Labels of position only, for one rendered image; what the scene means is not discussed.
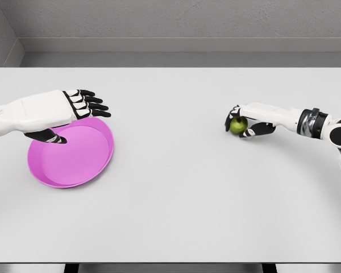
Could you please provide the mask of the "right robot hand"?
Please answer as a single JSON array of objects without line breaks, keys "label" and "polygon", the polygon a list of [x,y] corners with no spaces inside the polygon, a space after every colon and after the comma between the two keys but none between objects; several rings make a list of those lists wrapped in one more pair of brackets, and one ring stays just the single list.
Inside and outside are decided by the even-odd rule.
[{"label": "right robot hand", "polygon": [[236,105],[228,113],[224,126],[225,130],[229,131],[233,119],[245,117],[260,122],[238,134],[240,138],[267,135],[273,133],[276,126],[281,124],[281,119],[284,114],[286,114],[285,109],[261,103]]}]

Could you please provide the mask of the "pink plate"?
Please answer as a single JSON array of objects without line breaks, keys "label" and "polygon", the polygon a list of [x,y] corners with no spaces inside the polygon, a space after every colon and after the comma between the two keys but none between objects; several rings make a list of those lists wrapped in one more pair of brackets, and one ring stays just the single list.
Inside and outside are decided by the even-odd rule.
[{"label": "pink plate", "polygon": [[54,188],[71,188],[99,175],[114,151],[109,126],[99,118],[85,118],[53,129],[66,144],[32,141],[27,163],[32,175]]}]

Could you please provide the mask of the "green apple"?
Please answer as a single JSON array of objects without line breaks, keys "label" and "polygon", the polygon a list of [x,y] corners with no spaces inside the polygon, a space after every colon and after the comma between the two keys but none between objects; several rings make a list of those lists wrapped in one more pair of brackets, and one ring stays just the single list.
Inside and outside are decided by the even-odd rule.
[{"label": "green apple", "polygon": [[246,117],[233,117],[230,122],[229,132],[234,135],[244,133],[248,128],[248,119]]}]

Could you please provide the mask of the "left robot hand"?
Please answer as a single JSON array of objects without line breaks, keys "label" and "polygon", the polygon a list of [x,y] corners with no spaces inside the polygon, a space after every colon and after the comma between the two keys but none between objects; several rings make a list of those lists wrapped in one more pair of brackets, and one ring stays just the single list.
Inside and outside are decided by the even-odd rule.
[{"label": "left robot hand", "polygon": [[44,143],[67,143],[53,128],[87,117],[111,116],[103,100],[84,89],[54,90],[22,98],[19,102],[21,112],[17,112],[15,129]]}]

